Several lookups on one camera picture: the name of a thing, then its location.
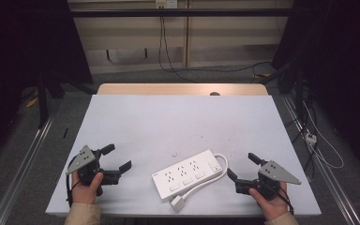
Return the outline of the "white wall outlet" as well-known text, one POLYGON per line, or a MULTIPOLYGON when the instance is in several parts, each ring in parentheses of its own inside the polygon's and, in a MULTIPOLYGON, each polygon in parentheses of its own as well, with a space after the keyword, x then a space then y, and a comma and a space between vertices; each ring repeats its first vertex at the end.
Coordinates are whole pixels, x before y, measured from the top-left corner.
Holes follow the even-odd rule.
POLYGON ((178 8, 177 0, 156 0, 156 8, 178 8))

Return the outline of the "beige wall cabinet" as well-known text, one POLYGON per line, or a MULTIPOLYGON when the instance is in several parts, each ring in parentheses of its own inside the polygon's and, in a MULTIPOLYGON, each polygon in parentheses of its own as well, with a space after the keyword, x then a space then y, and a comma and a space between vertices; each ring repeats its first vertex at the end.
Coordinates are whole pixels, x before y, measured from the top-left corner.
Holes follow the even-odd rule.
MULTIPOLYGON (((178 8, 291 8, 293 0, 177 0, 178 8)), ((69 0, 72 10, 155 9, 156 0, 69 0)), ((287 18, 76 18, 92 74, 254 64, 273 59, 287 18), (148 50, 146 59, 112 63, 106 50, 148 50)))

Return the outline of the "black curtain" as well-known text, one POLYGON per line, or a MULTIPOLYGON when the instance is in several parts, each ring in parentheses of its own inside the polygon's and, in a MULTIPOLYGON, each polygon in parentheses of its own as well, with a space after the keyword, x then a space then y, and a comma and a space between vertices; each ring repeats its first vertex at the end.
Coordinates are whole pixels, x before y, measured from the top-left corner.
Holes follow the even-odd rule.
POLYGON ((68 1, 0 0, 0 145, 25 88, 42 83, 60 97, 60 83, 92 81, 68 1))
POLYGON ((360 160, 360 0, 293 0, 272 62, 294 60, 360 160))

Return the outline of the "white table board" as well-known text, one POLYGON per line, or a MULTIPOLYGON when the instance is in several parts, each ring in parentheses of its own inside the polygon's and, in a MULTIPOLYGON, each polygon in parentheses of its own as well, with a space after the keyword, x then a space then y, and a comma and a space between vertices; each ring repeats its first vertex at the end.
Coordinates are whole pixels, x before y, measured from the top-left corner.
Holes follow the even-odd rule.
POLYGON ((294 213, 308 217, 321 212, 269 96, 96 95, 71 152, 110 143, 115 149, 101 159, 101 167, 115 170, 126 162, 132 167, 98 197, 105 215, 177 217, 159 198, 152 175, 206 149, 224 155, 238 177, 247 180, 259 170, 248 154, 274 160, 300 181, 288 186, 294 213))

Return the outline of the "wooden desk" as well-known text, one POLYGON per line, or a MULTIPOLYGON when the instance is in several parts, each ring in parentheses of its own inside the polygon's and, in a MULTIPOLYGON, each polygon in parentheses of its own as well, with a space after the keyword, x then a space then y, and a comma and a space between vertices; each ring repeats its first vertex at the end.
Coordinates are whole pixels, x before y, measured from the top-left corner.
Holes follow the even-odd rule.
POLYGON ((258 83, 104 83, 99 95, 267 96, 258 83))

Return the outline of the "person's left hand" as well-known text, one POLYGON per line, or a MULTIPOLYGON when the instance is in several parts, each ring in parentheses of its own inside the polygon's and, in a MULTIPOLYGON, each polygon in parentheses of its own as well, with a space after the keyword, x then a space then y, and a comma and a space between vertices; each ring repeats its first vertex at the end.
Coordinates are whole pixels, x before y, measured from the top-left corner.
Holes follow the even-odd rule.
POLYGON ((74 203, 94 204, 96 202, 97 190, 100 186, 103 173, 98 172, 89 186, 84 186, 76 172, 71 175, 71 195, 74 203))

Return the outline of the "aluminium floor rail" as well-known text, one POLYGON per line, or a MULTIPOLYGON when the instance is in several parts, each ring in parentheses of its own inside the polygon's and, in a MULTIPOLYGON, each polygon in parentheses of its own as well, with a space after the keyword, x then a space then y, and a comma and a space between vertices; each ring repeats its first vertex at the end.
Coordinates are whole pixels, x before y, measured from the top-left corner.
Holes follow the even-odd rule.
POLYGON ((304 125, 301 121, 302 118, 299 118, 296 115, 295 103, 293 102, 291 97, 283 96, 282 97, 284 104, 286 105, 289 114, 291 115, 293 121, 292 123, 297 127, 299 131, 300 137, 304 140, 304 144, 309 153, 309 161, 314 162, 316 164, 316 168, 320 171, 323 180, 325 181, 326 185, 328 186, 335 202, 337 203, 337 207, 339 208, 341 214, 346 220, 348 225, 360 225, 360 217, 357 215, 352 202, 350 201, 349 197, 345 193, 344 189, 338 182, 337 178, 333 174, 333 169, 341 169, 344 166, 344 160, 342 156, 338 153, 338 150, 329 142, 327 141, 324 136, 321 134, 319 129, 314 122, 313 116, 311 115, 308 106, 305 102, 304 105, 304 116, 307 118, 307 121, 313 126, 313 130, 333 149, 333 151, 337 154, 341 161, 340 166, 334 166, 329 163, 323 156, 321 150, 316 144, 314 147, 308 145, 305 141, 305 134, 311 133, 308 129, 308 125, 304 125))
POLYGON ((20 169, 16 172, 9 187, 7 188, 7 191, 3 195, 0 201, 0 225, 6 225, 8 217, 22 191, 25 180, 31 172, 38 153, 50 131, 53 119, 54 116, 50 115, 43 126, 37 130, 37 134, 27 150, 20 169))

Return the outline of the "small white floor power strip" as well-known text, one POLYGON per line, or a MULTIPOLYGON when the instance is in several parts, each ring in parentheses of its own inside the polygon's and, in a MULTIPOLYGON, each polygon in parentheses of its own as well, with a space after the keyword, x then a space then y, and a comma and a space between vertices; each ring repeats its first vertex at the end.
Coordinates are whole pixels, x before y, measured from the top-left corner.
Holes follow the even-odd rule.
POLYGON ((317 136, 311 133, 305 134, 305 141, 308 145, 314 147, 317 143, 317 136))

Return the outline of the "person's right hand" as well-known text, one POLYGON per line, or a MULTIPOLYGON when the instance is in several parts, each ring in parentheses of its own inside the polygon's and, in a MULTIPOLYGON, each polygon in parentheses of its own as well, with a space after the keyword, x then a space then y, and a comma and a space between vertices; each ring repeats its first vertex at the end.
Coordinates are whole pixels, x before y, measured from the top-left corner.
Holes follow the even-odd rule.
POLYGON ((253 188, 249 190, 249 194, 261 207, 265 221, 278 218, 279 216, 289 212, 288 204, 286 204, 279 197, 276 197, 271 201, 267 201, 256 189, 253 188))

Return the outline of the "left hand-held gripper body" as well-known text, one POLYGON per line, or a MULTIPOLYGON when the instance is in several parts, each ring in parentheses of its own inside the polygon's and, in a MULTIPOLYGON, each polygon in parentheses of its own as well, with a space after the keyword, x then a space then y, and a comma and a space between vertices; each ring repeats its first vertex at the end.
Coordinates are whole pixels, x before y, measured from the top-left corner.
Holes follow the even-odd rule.
POLYGON ((105 171, 100 167, 99 160, 103 155, 100 149, 92 150, 85 145, 80 152, 69 162, 67 166, 66 176, 76 172, 83 185, 89 186, 97 173, 103 173, 103 180, 97 189, 97 195, 103 194, 102 186, 117 185, 121 173, 117 171, 105 171))

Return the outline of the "black horizontal bar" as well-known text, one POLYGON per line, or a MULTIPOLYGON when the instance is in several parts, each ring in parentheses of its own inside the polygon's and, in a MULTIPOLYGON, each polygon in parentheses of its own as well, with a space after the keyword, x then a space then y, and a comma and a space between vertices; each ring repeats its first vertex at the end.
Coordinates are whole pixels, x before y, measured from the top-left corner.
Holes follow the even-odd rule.
POLYGON ((252 8, 252 9, 107 9, 73 10, 69 14, 74 18, 95 17, 276 17, 290 16, 291 8, 252 8))

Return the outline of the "black metal stand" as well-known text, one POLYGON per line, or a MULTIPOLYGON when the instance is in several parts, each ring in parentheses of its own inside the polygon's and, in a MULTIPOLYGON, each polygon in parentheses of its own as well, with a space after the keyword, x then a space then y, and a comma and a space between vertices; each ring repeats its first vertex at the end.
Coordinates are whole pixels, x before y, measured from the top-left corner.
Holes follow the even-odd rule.
POLYGON ((303 105, 303 78, 297 60, 286 63, 279 70, 263 78, 260 84, 266 85, 273 80, 277 80, 277 88, 280 94, 290 94, 295 88, 295 109, 299 118, 304 116, 303 105))
POLYGON ((65 91, 61 83, 69 85, 81 90, 85 94, 95 95, 98 91, 94 88, 87 87, 81 82, 76 82, 69 78, 68 75, 52 70, 49 73, 41 72, 37 76, 37 97, 39 100, 39 128, 43 128, 49 118, 48 102, 46 91, 49 91, 53 98, 63 98, 65 91))

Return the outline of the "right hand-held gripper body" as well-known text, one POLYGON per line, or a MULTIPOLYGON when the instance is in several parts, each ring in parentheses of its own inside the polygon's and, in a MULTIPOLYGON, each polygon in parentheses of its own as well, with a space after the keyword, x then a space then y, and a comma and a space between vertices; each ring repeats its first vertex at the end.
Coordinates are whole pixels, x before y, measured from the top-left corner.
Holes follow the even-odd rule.
POLYGON ((249 194, 251 188, 256 189, 267 201, 273 200, 279 193, 280 183, 300 185, 301 181, 277 164, 274 160, 253 159, 260 165, 258 178, 255 180, 244 180, 234 177, 235 192, 249 194))

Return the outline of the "white plug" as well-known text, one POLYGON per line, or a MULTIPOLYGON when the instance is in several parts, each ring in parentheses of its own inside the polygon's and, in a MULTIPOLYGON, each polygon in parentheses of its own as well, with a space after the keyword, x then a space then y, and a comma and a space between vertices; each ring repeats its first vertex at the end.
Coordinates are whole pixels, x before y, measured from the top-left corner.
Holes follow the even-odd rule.
POLYGON ((171 201, 171 207, 176 212, 179 213, 186 205, 186 201, 182 196, 177 195, 172 201, 171 201))

